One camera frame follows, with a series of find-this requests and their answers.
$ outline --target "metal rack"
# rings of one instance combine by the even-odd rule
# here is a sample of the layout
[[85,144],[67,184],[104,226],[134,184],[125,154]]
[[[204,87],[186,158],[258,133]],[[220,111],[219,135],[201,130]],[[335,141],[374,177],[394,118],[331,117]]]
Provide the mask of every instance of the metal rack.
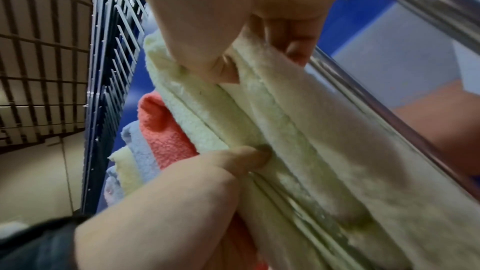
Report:
[[[430,24],[480,54],[480,2],[477,0],[396,0]],[[81,210],[94,213],[108,159],[119,127],[125,98],[145,36],[148,16],[144,0],[93,0],[90,74],[87,95],[87,140]],[[342,85],[377,113],[407,141],[477,200],[479,191],[459,176],[442,156],[350,77],[327,54],[311,59],[316,73]]]

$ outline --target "cream towel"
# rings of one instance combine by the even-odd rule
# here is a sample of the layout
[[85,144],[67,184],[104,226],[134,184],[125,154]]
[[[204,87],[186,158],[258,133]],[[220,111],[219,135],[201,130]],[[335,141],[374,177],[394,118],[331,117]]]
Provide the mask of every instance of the cream towel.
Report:
[[120,186],[125,196],[132,194],[142,186],[143,183],[140,172],[137,169],[134,155],[128,146],[124,146],[113,152],[108,159],[115,162],[118,180],[120,181]]
[[227,52],[241,85],[189,74],[159,32],[145,51],[153,83],[200,153],[265,142],[275,150],[243,180],[239,206],[273,269],[370,269],[363,256],[385,269],[480,267],[477,203],[346,92],[247,32]]

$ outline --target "person's left hand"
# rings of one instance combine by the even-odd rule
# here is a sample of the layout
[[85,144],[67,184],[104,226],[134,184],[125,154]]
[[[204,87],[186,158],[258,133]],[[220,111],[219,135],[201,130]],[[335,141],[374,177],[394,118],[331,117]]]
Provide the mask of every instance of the person's left hand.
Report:
[[256,248],[234,216],[238,177],[270,156],[243,146],[172,164],[77,228],[79,270],[253,270]]

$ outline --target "person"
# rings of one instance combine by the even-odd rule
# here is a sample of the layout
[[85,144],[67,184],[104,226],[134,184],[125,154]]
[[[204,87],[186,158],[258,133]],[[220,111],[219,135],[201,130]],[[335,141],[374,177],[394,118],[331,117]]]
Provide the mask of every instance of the person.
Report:
[[[205,81],[237,83],[223,56],[244,26],[304,66],[335,0],[147,0],[172,57]],[[172,164],[119,204],[57,219],[0,241],[1,269],[253,270],[258,255],[235,210],[238,177],[265,147]]]

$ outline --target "human hand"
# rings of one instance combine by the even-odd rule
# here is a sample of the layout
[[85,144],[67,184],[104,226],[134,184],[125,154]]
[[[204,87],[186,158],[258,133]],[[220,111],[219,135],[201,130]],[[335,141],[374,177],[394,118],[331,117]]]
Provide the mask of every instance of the human hand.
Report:
[[147,0],[172,57],[204,80],[237,83],[222,56],[243,26],[301,67],[335,0]]
[[257,251],[234,217],[238,177],[270,155],[244,146],[172,164],[77,228],[79,270],[253,270]]

